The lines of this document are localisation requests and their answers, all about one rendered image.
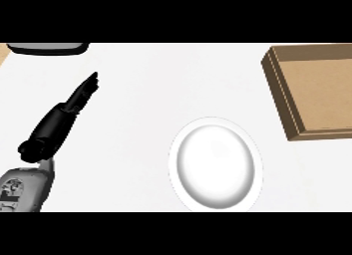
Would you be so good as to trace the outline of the white plate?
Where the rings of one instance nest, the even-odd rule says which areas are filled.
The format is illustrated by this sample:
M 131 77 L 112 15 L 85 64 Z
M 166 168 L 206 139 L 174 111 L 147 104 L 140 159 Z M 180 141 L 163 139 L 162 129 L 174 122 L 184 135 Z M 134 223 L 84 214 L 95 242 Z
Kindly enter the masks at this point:
M 177 196 L 193 212 L 246 212 L 259 197 L 258 146 L 230 120 L 200 118 L 180 130 L 169 153 Z

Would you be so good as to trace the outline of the brown cardboard box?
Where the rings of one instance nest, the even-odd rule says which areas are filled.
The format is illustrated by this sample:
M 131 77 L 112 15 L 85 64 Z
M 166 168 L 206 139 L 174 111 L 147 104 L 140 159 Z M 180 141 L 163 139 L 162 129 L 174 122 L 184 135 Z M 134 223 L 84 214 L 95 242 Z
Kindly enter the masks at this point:
M 352 43 L 273 46 L 261 65 L 288 139 L 352 138 Z

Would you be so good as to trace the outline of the dark grey appliance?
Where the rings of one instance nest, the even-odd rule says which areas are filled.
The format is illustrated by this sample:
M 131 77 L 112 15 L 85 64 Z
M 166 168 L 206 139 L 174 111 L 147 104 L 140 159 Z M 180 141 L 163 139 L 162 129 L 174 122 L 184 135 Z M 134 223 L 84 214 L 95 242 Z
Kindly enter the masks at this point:
M 88 43 L 8 43 L 7 46 L 17 54 L 38 56 L 79 55 L 89 48 Z

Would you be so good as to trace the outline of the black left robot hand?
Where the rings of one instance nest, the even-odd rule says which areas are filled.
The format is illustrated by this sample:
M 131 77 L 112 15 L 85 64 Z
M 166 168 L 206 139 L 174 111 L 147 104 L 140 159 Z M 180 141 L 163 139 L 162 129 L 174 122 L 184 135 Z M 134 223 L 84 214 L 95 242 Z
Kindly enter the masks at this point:
M 94 73 L 64 103 L 58 103 L 42 118 L 29 139 L 18 146 L 21 159 L 35 163 L 50 159 L 66 141 L 78 115 L 86 106 L 98 86 Z

